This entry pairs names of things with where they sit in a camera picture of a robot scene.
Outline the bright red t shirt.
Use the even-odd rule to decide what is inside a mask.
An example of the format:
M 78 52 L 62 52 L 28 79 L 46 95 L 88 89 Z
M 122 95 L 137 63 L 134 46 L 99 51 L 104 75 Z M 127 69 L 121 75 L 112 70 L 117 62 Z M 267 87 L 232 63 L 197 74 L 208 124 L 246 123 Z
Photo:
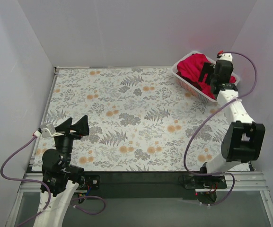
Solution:
M 191 56 L 187 57 L 185 60 L 181 61 L 177 65 L 178 76 L 183 80 L 194 86 L 201 93 L 205 94 L 209 98 L 215 100 L 219 92 L 211 92 L 211 76 L 210 75 L 210 83 L 205 84 L 204 82 L 198 82 L 200 73 L 202 71 L 203 65 L 205 62 L 211 63 L 204 54 L 201 53 L 193 53 Z M 236 79 L 231 75 L 230 83 L 233 86 L 234 91 L 237 91 L 237 87 L 235 85 Z

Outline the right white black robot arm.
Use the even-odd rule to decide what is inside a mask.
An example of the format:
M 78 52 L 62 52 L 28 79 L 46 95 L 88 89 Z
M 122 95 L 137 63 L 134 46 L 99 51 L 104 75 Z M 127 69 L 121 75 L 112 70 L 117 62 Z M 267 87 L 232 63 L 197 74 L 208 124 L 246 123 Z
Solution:
M 218 104 L 224 107 L 229 128 L 221 143 L 220 154 L 200 169 L 199 183 L 204 188 L 216 183 L 214 173 L 225 173 L 241 164 L 259 158 L 265 135 L 265 126 L 256 123 L 245 110 L 235 84 L 230 82 L 233 64 L 230 60 L 204 63 L 199 81 L 211 87 Z

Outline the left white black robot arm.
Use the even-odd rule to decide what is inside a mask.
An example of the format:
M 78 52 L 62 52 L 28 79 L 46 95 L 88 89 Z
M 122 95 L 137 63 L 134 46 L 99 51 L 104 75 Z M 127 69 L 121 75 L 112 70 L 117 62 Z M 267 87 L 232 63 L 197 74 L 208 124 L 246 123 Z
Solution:
M 39 215 L 34 226 L 60 227 L 74 192 L 86 182 L 82 175 L 84 169 L 71 164 L 71 155 L 74 141 L 89 135 L 88 116 L 84 115 L 76 123 L 69 118 L 56 127 L 45 123 L 35 135 L 53 138 L 55 146 L 42 156 Z

